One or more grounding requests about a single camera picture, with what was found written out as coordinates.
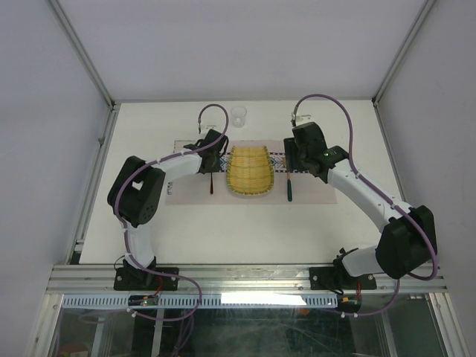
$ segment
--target placemat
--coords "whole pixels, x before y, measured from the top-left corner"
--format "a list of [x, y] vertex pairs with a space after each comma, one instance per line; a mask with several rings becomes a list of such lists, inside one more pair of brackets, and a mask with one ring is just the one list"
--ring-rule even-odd
[[[174, 152], [195, 141], [175, 141]], [[261, 196], [238, 196], [226, 183], [226, 169], [231, 148], [266, 146], [274, 168], [274, 187]], [[197, 173], [169, 182], [166, 205], [299, 205], [335, 204], [335, 190], [308, 172], [291, 174], [292, 202], [288, 202], [287, 175], [283, 165], [284, 145], [282, 141], [230, 141], [228, 151], [221, 158], [220, 172], [213, 174], [213, 195], [210, 194], [210, 175]]]

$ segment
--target clear glass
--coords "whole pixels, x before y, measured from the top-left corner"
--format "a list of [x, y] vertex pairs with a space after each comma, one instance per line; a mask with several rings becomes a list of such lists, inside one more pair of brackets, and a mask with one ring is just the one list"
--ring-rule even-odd
[[234, 106], [231, 108], [231, 125], [235, 128], [243, 128], [246, 122], [246, 108], [244, 106]]
[[[389, 299], [365, 295], [362, 311]], [[184, 310], [141, 312], [177, 318]], [[178, 356], [444, 356], [428, 301], [407, 295], [387, 313], [368, 318], [341, 318], [325, 309], [199, 309], [189, 333]], [[131, 318], [125, 311], [63, 309], [50, 356], [176, 357], [180, 335], [180, 322]]]

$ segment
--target white panel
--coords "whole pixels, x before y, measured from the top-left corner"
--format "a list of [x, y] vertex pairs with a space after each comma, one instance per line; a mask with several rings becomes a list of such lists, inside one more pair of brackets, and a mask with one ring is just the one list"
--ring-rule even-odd
[[372, 97], [423, 0], [62, 0], [117, 100]]
[[[123, 234], [107, 204], [127, 157], [160, 158], [173, 151], [174, 140], [199, 137], [200, 109], [208, 103], [130, 103], [120, 108], [104, 172], [85, 238], [81, 263], [113, 263], [124, 254]], [[248, 110], [246, 125], [231, 127], [230, 140], [282, 140], [292, 136], [290, 112], [295, 101], [221, 102]], [[370, 100], [345, 100], [354, 123], [354, 156], [362, 169], [389, 192], [396, 180]], [[309, 100], [301, 106], [321, 126], [328, 145], [348, 146], [349, 129], [332, 102]], [[204, 113], [204, 122], [221, 123], [218, 108]], [[214, 181], [225, 177], [214, 176]], [[273, 190], [286, 186], [275, 185]], [[380, 233], [372, 221], [344, 194], [328, 205], [166, 205], [150, 221], [152, 247], [159, 263], [330, 263], [339, 249], [376, 245]]]
[[445, 282], [472, 355], [476, 1], [439, 1], [382, 101], [405, 192], [433, 210]]
[[0, 10], [0, 354], [24, 356], [106, 106], [46, 1]]

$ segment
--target basket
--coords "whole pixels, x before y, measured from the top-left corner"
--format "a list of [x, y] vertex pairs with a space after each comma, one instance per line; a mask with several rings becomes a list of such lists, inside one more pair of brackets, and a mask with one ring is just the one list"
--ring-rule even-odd
[[274, 169], [266, 147], [233, 147], [226, 171], [228, 188], [237, 195], [258, 196], [274, 185]]

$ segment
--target purple hose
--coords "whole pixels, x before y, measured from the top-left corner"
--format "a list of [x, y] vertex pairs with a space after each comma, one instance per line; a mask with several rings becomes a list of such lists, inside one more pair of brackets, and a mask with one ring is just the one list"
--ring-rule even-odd
[[[208, 104], [206, 107], [204, 107], [200, 113], [199, 113], [199, 123], [202, 121], [202, 114], [203, 112], [212, 107], [212, 106], [216, 106], [218, 108], [220, 108], [224, 113], [225, 113], [225, 128], [223, 129], [223, 132], [222, 134], [220, 134], [220, 136], [215, 140], [213, 141], [212, 143], [208, 144], [208, 145], [205, 145], [204, 147], [200, 147], [199, 149], [196, 149], [196, 150], [193, 150], [193, 151], [186, 151], [183, 153], [183, 155], [192, 155], [192, 154], [196, 154], [198, 152], [201, 152], [203, 150], [206, 150], [208, 149], [209, 147], [212, 147], [213, 145], [219, 143], [220, 140], [222, 140], [222, 138], [225, 136], [225, 133], [228, 129], [228, 124], [229, 124], [229, 119], [228, 119], [228, 113], [226, 111], [226, 109], [223, 107], [223, 106], [220, 106], [219, 104]], [[123, 228], [124, 228], [124, 243], [125, 243], [125, 246], [126, 246], [126, 252], [127, 254], [129, 255], [129, 258], [130, 260], [137, 266], [139, 267], [141, 270], [143, 271], [146, 271], [147, 273], [150, 273], [150, 274], [154, 274], [154, 275], [157, 275], [159, 277], [174, 277], [176, 279], [182, 279], [182, 280], [187, 280], [187, 281], [190, 281], [193, 285], [196, 286], [196, 288], [198, 289], [199, 291], [199, 299], [196, 303], [196, 305], [185, 315], [181, 316], [180, 318], [154, 318], [152, 316], [148, 316], [148, 315], [145, 315], [145, 314], [142, 314], [140, 312], [138, 312], [137, 310], [134, 310], [134, 309], [130, 309], [130, 311], [133, 312], [133, 314], [136, 314], [138, 316], [141, 316], [142, 318], [146, 318], [146, 319], [149, 319], [149, 320], [153, 320], [153, 321], [163, 321], [163, 322], [174, 322], [174, 321], [182, 321], [184, 320], [185, 318], [188, 318], [189, 316], [193, 315], [193, 313], [199, 308], [200, 306], [200, 303], [202, 303], [202, 288], [200, 287], [200, 285], [194, 280], [194, 279], [190, 279], [189, 277], [184, 277], [182, 275], [177, 275], [177, 274], [168, 274], [168, 273], [162, 273], [162, 272], [158, 272], [158, 271], [154, 271], [154, 270], [151, 270], [151, 269], [148, 269], [146, 268], [145, 266], [141, 265], [135, 258], [134, 256], [131, 255], [131, 249], [130, 249], [130, 245], [129, 245], [129, 234], [127, 232], [127, 222], [125, 219], [123, 219], [120, 214], [119, 214], [119, 202], [120, 202], [120, 198], [122, 197], [123, 195], [123, 192], [125, 191], [126, 187], [132, 182], [132, 180], [134, 179], [134, 177], [136, 177], [139, 173], [141, 173], [143, 170], [145, 170], [146, 168], [152, 166], [152, 165], [155, 165], [157, 164], [158, 162], [164, 162], [166, 160], [170, 160], [171, 158], [178, 158], [179, 156], [182, 156], [182, 154], [180, 152], [177, 152], [175, 154], [171, 154], [171, 155], [168, 155], [168, 156], [165, 156], [164, 158], [161, 158], [159, 161], [157, 160], [154, 160], [154, 161], [151, 161], [151, 162], [148, 162], [146, 163], [144, 166], [142, 167], [139, 167], [131, 176], [129, 176], [129, 178], [122, 184], [122, 186], [120, 187], [119, 189], [119, 192], [118, 192], [118, 195], [116, 197], [116, 200], [115, 200], [115, 204], [114, 204], [114, 215], [116, 215], [116, 217], [119, 219], [120, 223], [122, 224]]]
[[[349, 112], [345, 109], [345, 107], [342, 105], [341, 102], [339, 102], [337, 99], [335, 99], [334, 97], [330, 97], [329, 95], [325, 95], [325, 94], [309, 94], [305, 97], [302, 97], [297, 103], [296, 103], [296, 106], [295, 106], [295, 109], [293, 111], [293, 114], [294, 116], [298, 114], [298, 109], [299, 109], [299, 105], [305, 101], [306, 99], [309, 99], [309, 98], [313, 98], [313, 97], [318, 97], [318, 98], [324, 98], [324, 99], [328, 99], [328, 100], [331, 100], [332, 102], [334, 102], [335, 104], [337, 104], [337, 106], [339, 108], [342, 109], [342, 111], [344, 112], [345, 114], [345, 117], [347, 119], [347, 123], [349, 124], [349, 163], [350, 163], [350, 167], [352, 168], [352, 171], [357, 175], [358, 174], [358, 170], [357, 170], [357, 167], [356, 165], [354, 164], [354, 160], [353, 160], [353, 136], [354, 136], [354, 131], [353, 131], [353, 126], [352, 126], [352, 120], [350, 119], [350, 115], [349, 115]], [[392, 199], [390, 197], [388, 197], [385, 193], [383, 193], [376, 185], [374, 185], [372, 182], [370, 182], [368, 179], [366, 179], [362, 174], [360, 174], [358, 176], [368, 187], [370, 187], [375, 193], [377, 193], [380, 197], [382, 197], [389, 205], [393, 205], [393, 207], [395, 208], [395, 210], [400, 213], [402, 216], [404, 216], [414, 227], [415, 229], [418, 231], [418, 233], [420, 234], [420, 236], [422, 236], [423, 240], [425, 241], [425, 244], [430, 252], [430, 255], [431, 255], [431, 262], [433, 263], [433, 270], [431, 272], [431, 275], [428, 276], [428, 277], [420, 277], [419, 275], [416, 275], [414, 273], [408, 273], [408, 275], [410, 275], [411, 277], [414, 277], [416, 279], [419, 279], [419, 280], [432, 280], [434, 279], [436, 276], [437, 276], [437, 273], [438, 273], [438, 260], [437, 260], [437, 255], [433, 249], [433, 246], [431, 245], [431, 242], [430, 242], [430, 239], [428, 238], [428, 236], [426, 235], [426, 233], [424, 232], [423, 229], [421, 229], [421, 227], [418, 225], [418, 223], [415, 222], [415, 220], [413, 218], [411, 218], [408, 213], [406, 213], [403, 209], [401, 209], [400, 206], [398, 205], [395, 205], [392, 201]], [[382, 307], [381, 309], [378, 309], [376, 311], [373, 311], [373, 312], [365, 312], [363, 314], [358, 314], [358, 316], [373, 316], [373, 315], [377, 315], [381, 312], [384, 312], [384, 311], [387, 311], [389, 308], [392, 307], [392, 305], [395, 304], [397, 298], [398, 298], [398, 294], [399, 294], [399, 290], [400, 290], [400, 279], [398, 279], [396, 281], [396, 287], [395, 287], [395, 292], [393, 293], [393, 297], [392, 297], [392, 300], [390, 300], [390, 302], [385, 305], [384, 307]], [[326, 310], [326, 311], [330, 311], [330, 312], [335, 312], [335, 313], [338, 313], [338, 314], [341, 314], [340, 312], [337, 312], [335, 310]], [[344, 313], [345, 316], [354, 316], [354, 314], [351, 314], [349, 312], [345, 312]]]

